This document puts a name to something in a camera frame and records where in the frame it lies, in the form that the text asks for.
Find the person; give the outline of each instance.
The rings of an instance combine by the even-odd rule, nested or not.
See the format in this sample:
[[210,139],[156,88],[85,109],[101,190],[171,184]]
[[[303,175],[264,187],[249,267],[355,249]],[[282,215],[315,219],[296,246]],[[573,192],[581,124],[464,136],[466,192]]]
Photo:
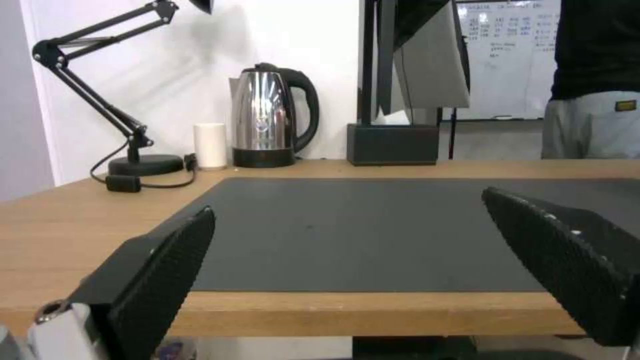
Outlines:
[[640,158],[640,0],[562,0],[542,157]]

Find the lamp shade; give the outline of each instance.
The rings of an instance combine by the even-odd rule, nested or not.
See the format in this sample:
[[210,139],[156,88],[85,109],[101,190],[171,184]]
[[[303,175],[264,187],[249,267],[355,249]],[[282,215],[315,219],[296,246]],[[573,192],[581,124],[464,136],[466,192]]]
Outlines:
[[213,0],[189,0],[192,4],[194,4],[198,9],[202,10],[205,13],[211,14],[211,10],[213,8]]

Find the pants label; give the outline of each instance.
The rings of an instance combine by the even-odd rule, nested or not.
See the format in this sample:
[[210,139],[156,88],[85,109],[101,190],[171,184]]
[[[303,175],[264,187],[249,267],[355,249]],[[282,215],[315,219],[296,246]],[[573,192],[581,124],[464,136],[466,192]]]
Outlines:
[[618,101],[616,102],[616,113],[621,113],[623,111],[635,111],[637,107],[637,100]]

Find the black box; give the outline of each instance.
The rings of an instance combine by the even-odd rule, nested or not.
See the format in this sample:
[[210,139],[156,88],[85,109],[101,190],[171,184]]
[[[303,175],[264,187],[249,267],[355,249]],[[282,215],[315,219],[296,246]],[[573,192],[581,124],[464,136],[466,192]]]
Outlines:
[[440,129],[429,125],[347,125],[347,160],[355,166],[435,165]]

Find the whiteboard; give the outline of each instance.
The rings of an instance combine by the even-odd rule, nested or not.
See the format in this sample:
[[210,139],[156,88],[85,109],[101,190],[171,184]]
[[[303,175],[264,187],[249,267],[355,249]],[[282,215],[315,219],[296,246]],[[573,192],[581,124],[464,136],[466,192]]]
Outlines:
[[551,97],[561,0],[458,3],[471,105],[459,119],[537,119]]

